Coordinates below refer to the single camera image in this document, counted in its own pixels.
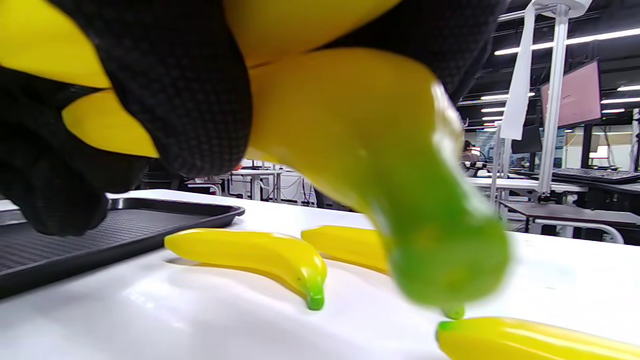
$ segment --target white table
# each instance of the white table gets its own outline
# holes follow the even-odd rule
[[[343,211],[169,190],[129,195],[244,206],[236,229],[299,236],[317,225],[370,227]],[[531,234],[511,234],[511,244],[502,289],[469,305],[469,316],[640,345],[640,248]],[[326,305],[313,312],[265,277],[181,263],[159,250],[0,302],[0,359],[446,359],[434,339],[443,318],[376,272],[327,261]]]
[[[490,188],[490,177],[468,177],[474,186]],[[531,179],[496,179],[496,187],[503,190],[535,190],[538,188],[538,180]],[[551,190],[555,192],[586,192],[587,188],[574,184],[551,183]]]
[[[275,202],[280,202],[282,197],[282,183],[280,181],[280,176],[284,173],[283,170],[248,170],[248,169],[240,169],[231,171],[229,176],[242,176],[242,177],[250,177],[251,178],[251,194],[252,197],[260,196],[260,178],[261,177],[272,177],[273,178],[273,198]],[[220,189],[219,186],[215,184],[207,184],[207,183],[187,183],[187,186],[190,188],[198,188],[198,187],[216,187]]]

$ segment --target black tray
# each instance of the black tray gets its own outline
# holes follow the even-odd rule
[[[33,230],[19,210],[0,211],[0,299],[159,249],[177,231],[228,226],[242,214],[239,206],[111,199],[100,226],[60,238]]]

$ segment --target yellow banana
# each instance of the yellow banana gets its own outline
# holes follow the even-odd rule
[[[0,44],[0,66],[65,83],[111,86],[89,38],[47,0],[1,0]]]
[[[301,295],[311,310],[324,306],[326,265],[300,239],[253,231],[192,229],[165,237],[164,246],[182,258],[274,279]]]
[[[439,306],[497,288],[506,234],[457,165],[460,118],[429,69],[397,54],[343,48],[258,67],[250,79],[248,157],[290,165],[365,213],[407,296]],[[409,167],[412,176],[399,175]]]
[[[159,157],[155,146],[140,147],[141,143],[153,144],[153,140],[111,89],[74,101],[62,111],[62,119],[71,133],[97,149]]]
[[[627,343],[510,318],[442,322],[437,337],[452,360],[640,359],[640,348]]]
[[[375,230],[325,225],[304,230],[301,237],[329,259],[388,274],[382,239]],[[450,319],[465,316],[464,305],[442,306],[441,311]]]
[[[315,49],[400,0],[225,0],[225,15],[249,67]]]

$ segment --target ceiling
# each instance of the ceiling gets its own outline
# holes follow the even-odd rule
[[[512,0],[507,13],[523,10],[530,0]],[[640,28],[640,1],[638,0],[593,0],[587,13],[571,19],[568,38],[584,37]],[[484,95],[506,94],[509,89],[516,54],[495,55],[501,49],[518,47],[522,34],[523,20],[509,20],[498,24],[493,34],[491,55],[479,73],[473,87],[463,101],[478,100]],[[539,15],[536,18],[534,44],[551,42],[554,36],[554,19]],[[541,101],[538,87],[549,81],[552,49],[533,51],[531,70],[531,92],[526,125],[541,122]],[[622,85],[640,85],[640,35],[614,38],[567,47],[565,72],[598,60],[600,64],[600,88],[602,99],[620,97],[640,97],[640,90],[619,92]],[[504,107],[504,102],[458,106],[463,119],[468,119],[468,127],[482,126],[491,122],[482,120],[486,116],[502,113],[483,113],[483,108]],[[602,109],[626,108],[623,113],[608,113],[602,124],[630,124],[632,111],[640,102],[603,104]]]

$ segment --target gloved hand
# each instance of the gloved hand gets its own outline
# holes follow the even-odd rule
[[[211,176],[238,164],[251,131],[252,100],[222,0],[50,2],[92,40],[120,102],[147,130],[170,170]],[[404,0],[326,47],[373,47],[414,58],[457,101],[483,62],[506,2]],[[60,128],[60,111],[70,101],[54,104],[52,97],[31,94],[32,86],[25,84],[18,94],[4,91],[0,100],[22,99],[0,122],[0,151],[11,148],[13,154],[0,155],[0,193],[39,231],[81,234],[104,218],[103,193],[130,189],[145,161],[78,143]]]
[[[147,166],[66,129],[60,111],[94,91],[0,68],[0,193],[41,233],[77,236],[98,226],[104,193],[130,190]]]

